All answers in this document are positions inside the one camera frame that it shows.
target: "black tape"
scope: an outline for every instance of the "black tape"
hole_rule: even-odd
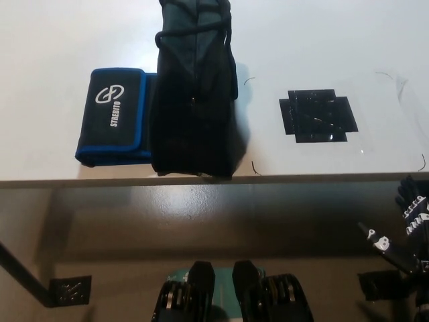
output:
[[[91,276],[55,278],[49,283],[50,296],[58,307],[87,305],[91,294]]]
[[[286,135],[297,143],[346,142],[347,132],[357,132],[349,100],[336,97],[333,89],[288,91],[280,99]]]

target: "white tabletop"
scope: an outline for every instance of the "white tabletop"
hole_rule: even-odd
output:
[[[429,2],[231,2],[237,117],[248,140],[232,182],[429,178],[429,165],[419,171],[422,155],[429,161]],[[150,164],[86,168],[74,159],[91,72],[156,71],[158,1],[16,0],[0,12],[0,186],[204,182],[158,178]],[[279,99],[302,89],[347,96],[359,132],[297,144]]]

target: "blue trim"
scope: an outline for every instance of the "blue trim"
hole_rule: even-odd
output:
[[[144,115],[144,105],[145,105],[145,94],[146,94],[146,73],[142,70],[136,69],[136,68],[102,68],[102,69],[96,69],[93,71],[93,74],[95,72],[102,72],[102,71],[140,71],[141,78],[140,78],[140,96],[138,101],[138,110],[137,110],[137,117],[136,117],[136,124],[135,124],[135,137],[134,142],[130,146],[83,146],[81,149],[76,151],[76,158],[77,156],[81,155],[85,152],[132,152],[133,150],[137,149],[141,143],[142,140],[142,127],[143,127],[143,115]]]

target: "black bag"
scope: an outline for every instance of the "black bag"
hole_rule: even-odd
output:
[[[228,0],[160,0],[163,31],[151,111],[152,166],[232,176],[238,97]]]

